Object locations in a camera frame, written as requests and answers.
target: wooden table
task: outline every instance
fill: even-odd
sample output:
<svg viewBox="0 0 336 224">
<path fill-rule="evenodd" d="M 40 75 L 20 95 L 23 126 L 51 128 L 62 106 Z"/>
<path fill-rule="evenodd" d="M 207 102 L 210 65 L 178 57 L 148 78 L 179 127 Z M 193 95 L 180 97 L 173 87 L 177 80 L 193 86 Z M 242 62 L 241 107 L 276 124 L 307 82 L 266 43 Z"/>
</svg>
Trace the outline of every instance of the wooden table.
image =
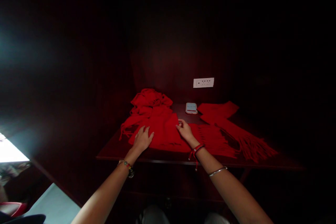
<svg viewBox="0 0 336 224">
<path fill-rule="evenodd" d="M 195 124 L 205 124 L 204 121 L 200 119 L 199 114 L 190 115 L 185 113 L 185 104 L 173 104 L 173 112 L 177 113 L 178 118 L 184 119 L 187 123 Z M 251 132 L 252 134 L 263 137 L 253 129 L 251 124 L 244 120 L 239 113 L 236 113 L 229 118 L 230 121 L 237 124 L 238 126 L 244 128 L 245 130 Z M 105 145 L 105 147 L 97 155 L 99 160 L 120 160 L 123 159 L 128 150 L 132 147 L 128 143 L 127 136 L 123 135 L 122 140 L 119 141 L 120 130 L 118 130 L 115 135 L 110 139 L 110 141 Z M 274 143 L 269 139 L 265 140 L 272 148 L 278 150 Z M 229 140 L 229 144 L 238 149 L 238 143 L 234 140 Z M 180 152 L 169 152 L 157 149 L 148 148 L 145 150 L 141 156 L 138 158 L 137 162 L 151 162 L 151 163 L 166 163 L 166 164 L 179 164 L 179 165 L 195 165 L 195 161 L 188 161 L 188 153 Z M 293 158 L 286 156 L 283 153 L 279 153 L 274 157 L 270 157 L 266 160 L 261 160 L 259 163 L 254 163 L 252 160 L 245 160 L 242 153 L 237 156 L 237 159 L 225 157 L 225 156 L 215 156 L 216 159 L 227 167 L 233 168 L 243 168 L 244 172 L 240 177 L 240 181 L 244 182 L 248 176 L 251 169 L 278 169 L 278 170 L 304 170 L 305 168 Z"/>
</svg>

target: gray pants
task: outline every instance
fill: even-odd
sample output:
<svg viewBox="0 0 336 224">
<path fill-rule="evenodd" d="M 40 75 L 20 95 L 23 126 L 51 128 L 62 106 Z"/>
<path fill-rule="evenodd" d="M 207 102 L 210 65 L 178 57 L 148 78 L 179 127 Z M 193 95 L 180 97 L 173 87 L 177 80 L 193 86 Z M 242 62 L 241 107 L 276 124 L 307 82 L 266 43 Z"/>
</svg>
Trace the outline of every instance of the gray pants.
<svg viewBox="0 0 336 224">
<path fill-rule="evenodd" d="M 147 207 L 143 212 L 143 216 L 140 216 L 140 223 L 137 220 L 136 224 L 169 224 L 165 213 L 156 205 Z M 217 213 L 209 213 L 204 224 L 230 224 L 230 222 Z"/>
</svg>

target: phone screen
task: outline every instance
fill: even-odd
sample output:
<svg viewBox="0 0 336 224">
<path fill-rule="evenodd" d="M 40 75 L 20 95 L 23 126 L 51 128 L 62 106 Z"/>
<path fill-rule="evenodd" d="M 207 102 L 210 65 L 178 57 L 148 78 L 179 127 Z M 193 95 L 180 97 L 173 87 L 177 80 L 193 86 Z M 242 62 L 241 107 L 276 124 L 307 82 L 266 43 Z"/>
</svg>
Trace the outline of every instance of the phone screen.
<svg viewBox="0 0 336 224">
<path fill-rule="evenodd" d="M 197 112 L 196 103 L 187 103 L 186 111 L 189 113 L 196 113 Z"/>
</svg>

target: left hand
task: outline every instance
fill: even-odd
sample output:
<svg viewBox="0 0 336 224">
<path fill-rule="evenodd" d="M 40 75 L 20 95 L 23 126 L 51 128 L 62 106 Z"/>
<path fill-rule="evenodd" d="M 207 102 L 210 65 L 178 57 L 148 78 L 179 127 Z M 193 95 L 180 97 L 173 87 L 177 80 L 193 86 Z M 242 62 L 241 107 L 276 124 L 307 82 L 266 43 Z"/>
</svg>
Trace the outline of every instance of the left hand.
<svg viewBox="0 0 336 224">
<path fill-rule="evenodd" d="M 148 136 L 149 126 L 145 130 L 144 128 L 145 126 L 142 126 L 139 129 L 139 132 L 135 135 L 135 140 L 133 144 L 133 148 L 138 150 L 139 153 L 142 153 L 145 149 L 148 148 L 154 137 L 154 132 L 152 132 L 151 135 Z"/>
</svg>

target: wall outlet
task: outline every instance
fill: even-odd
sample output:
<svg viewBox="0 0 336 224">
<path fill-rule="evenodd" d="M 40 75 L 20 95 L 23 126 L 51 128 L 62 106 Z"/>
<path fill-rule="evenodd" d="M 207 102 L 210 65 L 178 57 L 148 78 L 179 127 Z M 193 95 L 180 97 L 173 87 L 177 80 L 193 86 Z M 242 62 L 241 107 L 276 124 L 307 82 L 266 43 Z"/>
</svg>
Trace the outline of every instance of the wall outlet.
<svg viewBox="0 0 336 224">
<path fill-rule="evenodd" d="M 212 88 L 215 78 L 194 79 L 194 88 Z"/>
</svg>

